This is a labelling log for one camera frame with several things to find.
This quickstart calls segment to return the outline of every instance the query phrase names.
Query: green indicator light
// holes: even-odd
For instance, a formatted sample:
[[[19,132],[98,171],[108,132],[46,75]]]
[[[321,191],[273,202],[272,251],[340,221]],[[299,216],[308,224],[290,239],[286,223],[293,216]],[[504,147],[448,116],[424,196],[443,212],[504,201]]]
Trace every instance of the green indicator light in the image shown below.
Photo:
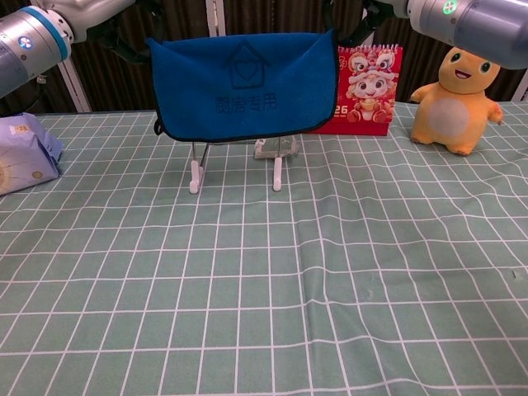
[[[455,12],[457,6],[458,4],[456,3],[456,0],[447,0],[444,3],[444,8],[443,8],[444,13],[446,15],[452,14],[453,12]]]

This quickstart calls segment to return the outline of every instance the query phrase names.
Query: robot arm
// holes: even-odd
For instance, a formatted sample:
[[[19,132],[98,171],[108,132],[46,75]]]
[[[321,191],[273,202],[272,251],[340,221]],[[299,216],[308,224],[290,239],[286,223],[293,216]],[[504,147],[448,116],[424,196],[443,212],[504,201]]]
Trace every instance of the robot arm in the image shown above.
[[[158,16],[152,0],[35,2],[38,6],[0,18],[0,98],[69,58],[72,44],[86,41],[90,31],[127,60],[140,59],[119,39],[114,26],[106,25],[135,3]]]
[[[418,33],[504,68],[528,67],[528,0],[381,1]]]
[[[73,43],[86,41],[87,31],[132,6],[135,0],[39,0],[39,8],[63,16],[73,31]]]

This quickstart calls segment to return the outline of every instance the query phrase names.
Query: stuffed toy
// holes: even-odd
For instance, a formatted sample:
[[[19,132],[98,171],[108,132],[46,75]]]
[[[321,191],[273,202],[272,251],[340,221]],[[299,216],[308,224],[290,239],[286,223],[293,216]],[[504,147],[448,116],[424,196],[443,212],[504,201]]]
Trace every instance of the stuffed toy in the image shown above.
[[[453,48],[440,66],[438,82],[411,95],[411,101],[420,104],[411,140],[444,144],[452,153],[470,155],[488,121],[502,123],[501,107],[485,93],[500,69],[486,59]]]

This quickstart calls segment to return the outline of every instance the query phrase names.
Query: blue cloth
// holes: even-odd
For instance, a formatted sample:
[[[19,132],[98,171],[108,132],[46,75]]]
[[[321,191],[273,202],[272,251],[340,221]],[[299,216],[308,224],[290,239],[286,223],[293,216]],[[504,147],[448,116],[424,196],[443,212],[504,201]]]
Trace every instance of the blue cloth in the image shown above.
[[[162,132],[218,143],[302,133],[337,104],[334,31],[148,39]]]

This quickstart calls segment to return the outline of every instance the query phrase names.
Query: house icon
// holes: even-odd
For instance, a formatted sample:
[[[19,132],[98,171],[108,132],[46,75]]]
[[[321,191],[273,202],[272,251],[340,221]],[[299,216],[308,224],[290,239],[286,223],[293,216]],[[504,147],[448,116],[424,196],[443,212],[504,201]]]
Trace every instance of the house icon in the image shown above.
[[[247,41],[242,41],[228,59],[223,68],[229,69],[233,89],[262,87],[266,81],[266,67],[271,64],[260,55]]]

